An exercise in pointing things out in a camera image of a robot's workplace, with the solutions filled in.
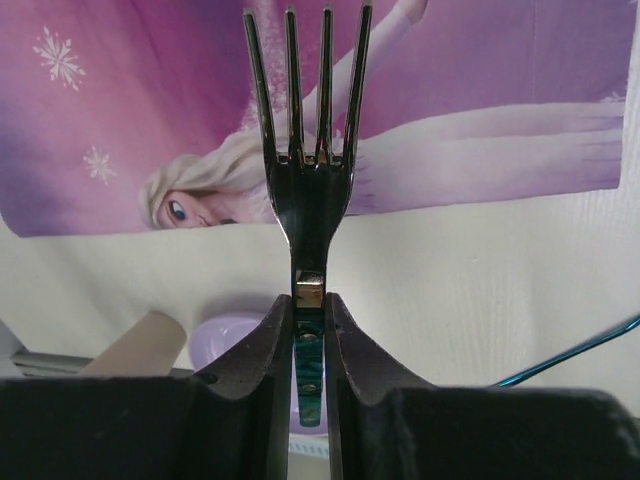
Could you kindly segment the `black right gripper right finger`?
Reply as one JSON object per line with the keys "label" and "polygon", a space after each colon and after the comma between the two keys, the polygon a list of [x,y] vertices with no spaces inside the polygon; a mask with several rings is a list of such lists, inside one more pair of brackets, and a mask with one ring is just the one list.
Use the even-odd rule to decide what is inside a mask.
{"label": "black right gripper right finger", "polygon": [[326,298],[325,361],[331,477],[416,479],[417,440],[402,401],[435,385],[366,334],[336,293]]}

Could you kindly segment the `lilac plastic plate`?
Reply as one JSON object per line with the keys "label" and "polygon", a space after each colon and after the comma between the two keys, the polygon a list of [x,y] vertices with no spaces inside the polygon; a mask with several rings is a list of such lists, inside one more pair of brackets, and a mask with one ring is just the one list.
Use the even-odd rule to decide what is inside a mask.
{"label": "lilac plastic plate", "polygon": [[[193,370],[201,370],[251,333],[264,312],[235,311],[205,320],[191,334],[189,357]],[[318,427],[304,428],[299,421],[296,380],[291,382],[288,479],[329,479],[329,445],[326,414]]]}

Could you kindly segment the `green handled metal fork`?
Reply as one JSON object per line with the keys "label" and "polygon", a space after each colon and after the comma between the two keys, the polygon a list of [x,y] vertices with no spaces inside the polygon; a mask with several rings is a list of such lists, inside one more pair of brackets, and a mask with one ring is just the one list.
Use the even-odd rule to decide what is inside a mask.
{"label": "green handled metal fork", "polygon": [[347,211],[353,188],[372,12],[371,3],[364,2],[348,82],[341,153],[334,152],[332,136],[332,9],[323,11],[316,146],[311,153],[304,147],[296,14],[293,9],[285,12],[288,143],[284,153],[277,149],[275,118],[254,14],[250,10],[243,14],[267,190],[290,252],[296,387],[299,422],[304,428],[315,428],[321,421],[327,261],[332,238]]}

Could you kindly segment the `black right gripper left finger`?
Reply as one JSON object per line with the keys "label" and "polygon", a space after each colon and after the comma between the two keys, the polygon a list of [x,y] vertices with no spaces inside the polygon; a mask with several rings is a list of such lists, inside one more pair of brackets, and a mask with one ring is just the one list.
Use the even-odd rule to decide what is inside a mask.
{"label": "black right gripper left finger", "polygon": [[277,297],[245,339],[196,374],[194,479],[285,479],[292,380],[291,298]]}

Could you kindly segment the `purple pink printed placemat cloth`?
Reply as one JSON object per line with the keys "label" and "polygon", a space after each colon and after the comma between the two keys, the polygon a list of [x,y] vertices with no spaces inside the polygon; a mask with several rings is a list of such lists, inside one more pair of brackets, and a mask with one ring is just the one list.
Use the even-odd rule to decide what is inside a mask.
{"label": "purple pink printed placemat cloth", "polygon": [[[294,10],[305,148],[324,13],[340,151],[357,1],[5,1],[1,216],[18,236],[270,223],[243,14],[288,145]],[[348,214],[614,189],[632,1],[377,1]]]}

